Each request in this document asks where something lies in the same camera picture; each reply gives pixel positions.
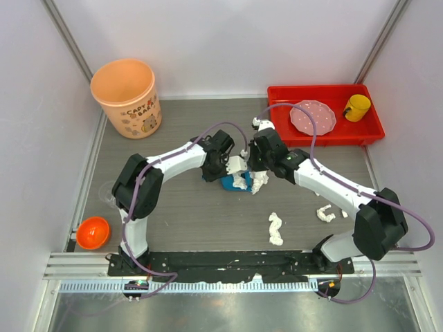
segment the bucket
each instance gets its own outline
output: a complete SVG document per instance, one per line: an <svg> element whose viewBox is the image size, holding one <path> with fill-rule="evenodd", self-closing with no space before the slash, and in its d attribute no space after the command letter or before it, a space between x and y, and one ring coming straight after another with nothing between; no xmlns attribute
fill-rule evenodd
<svg viewBox="0 0 443 332"><path fill-rule="evenodd" d="M91 92L124 137L148 137L160 126L155 76L145 62L120 59L105 64L92 77Z"/></svg>

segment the red tray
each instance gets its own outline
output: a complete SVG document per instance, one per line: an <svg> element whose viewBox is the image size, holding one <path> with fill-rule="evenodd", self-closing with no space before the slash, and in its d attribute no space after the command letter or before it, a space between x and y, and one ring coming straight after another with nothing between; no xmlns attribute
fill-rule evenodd
<svg viewBox="0 0 443 332"><path fill-rule="evenodd" d="M312 86L270 86L269 105L279 102L295 104L302 100L318 100L325 103L335 113L337 123L334 129L317 136L316 145L369 145L385 137L374 103L358 122L350 122L343 116L346 103L351 95L365 95L371 99L368 88L362 84L352 85L312 85ZM271 121L283 142L290 147L306 147L312 136L299 132L289 118L291 107L276 107L271 110Z"/></svg>

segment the white wall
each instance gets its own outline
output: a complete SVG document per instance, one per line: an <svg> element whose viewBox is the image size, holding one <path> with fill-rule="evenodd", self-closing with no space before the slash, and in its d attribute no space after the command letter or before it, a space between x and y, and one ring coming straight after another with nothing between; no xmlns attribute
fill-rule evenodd
<svg viewBox="0 0 443 332"><path fill-rule="evenodd" d="M437 235L435 246L418 254L436 312L443 307L442 13L440 0L411 1L365 81L386 132L370 147L377 179L429 221ZM405 244L426 243L423 227L408 222Z"/></svg>
<svg viewBox="0 0 443 332"><path fill-rule="evenodd" d="M165 95L353 82L395 0L56 0L92 71L148 62Z"/></svg>
<svg viewBox="0 0 443 332"><path fill-rule="evenodd" d="M0 5L1 330L30 331L100 110L38 0Z"/></svg>

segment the yellow mug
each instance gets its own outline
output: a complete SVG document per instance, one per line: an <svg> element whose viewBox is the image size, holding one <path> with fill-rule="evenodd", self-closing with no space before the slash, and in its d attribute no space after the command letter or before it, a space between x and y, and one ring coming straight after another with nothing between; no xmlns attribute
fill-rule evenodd
<svg viewBox="0 0 443 332"><path fill-rule="evenodd" d="M365 95L353 95L347 101L343 115L352 122L357 122L368 112L371 101Z"/></svg>

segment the blue object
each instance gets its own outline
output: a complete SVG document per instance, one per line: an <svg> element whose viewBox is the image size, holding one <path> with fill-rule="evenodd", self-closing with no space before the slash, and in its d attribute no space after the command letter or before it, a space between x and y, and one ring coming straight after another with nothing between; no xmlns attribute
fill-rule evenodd
<svg viewBox="0 0 443 332"><path fill-rule="evenodd" d="M232 175L225 176L221 178L220 181L221 185L223 185L223 188L226 190L231 190L233 192L252 192L252 178L249 172L244 172L242 178L244 178L246 185L248 186L246 189L234 187L234 177Z"/></svg>

